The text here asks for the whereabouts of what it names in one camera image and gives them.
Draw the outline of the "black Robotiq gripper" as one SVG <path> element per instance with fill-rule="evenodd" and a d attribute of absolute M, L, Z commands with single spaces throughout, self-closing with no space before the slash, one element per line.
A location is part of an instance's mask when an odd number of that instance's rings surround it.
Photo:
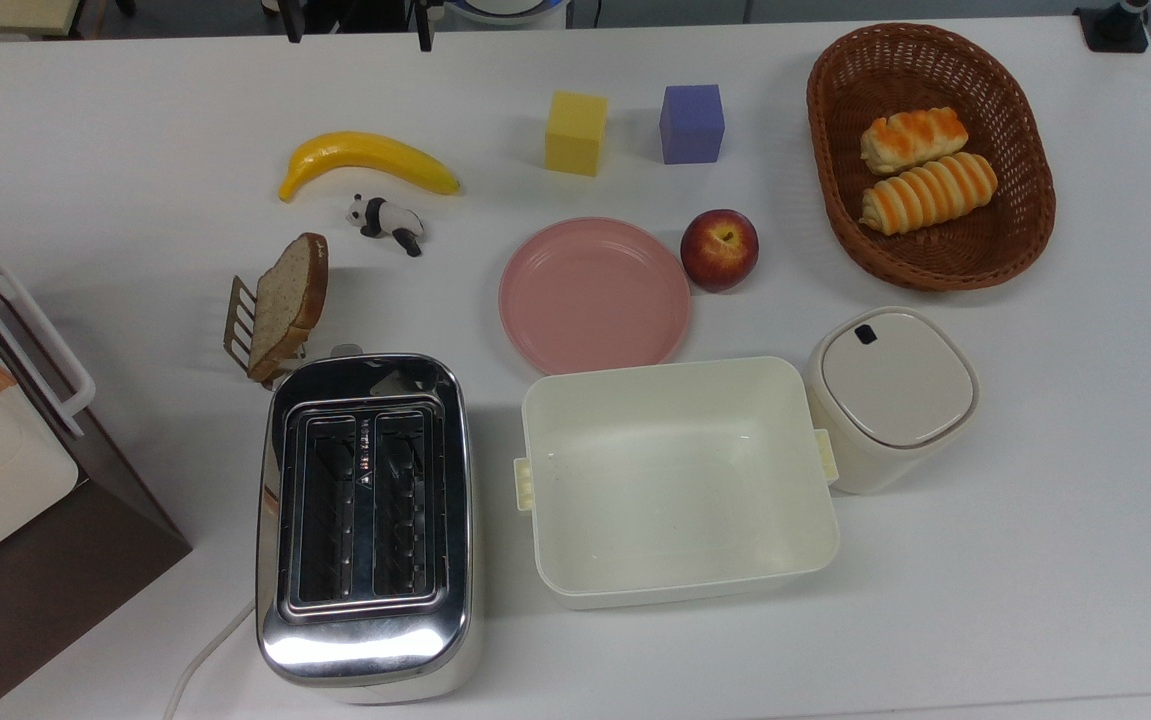
<path fill-rule="evenodd" d="M 288 41 L 300 44 L 305 31 L 406 31 L 411 14 L 421 53 L 429 53 L 433 45 L 430 3 L 410 1 L 305 1 L 281 0 Z"/>

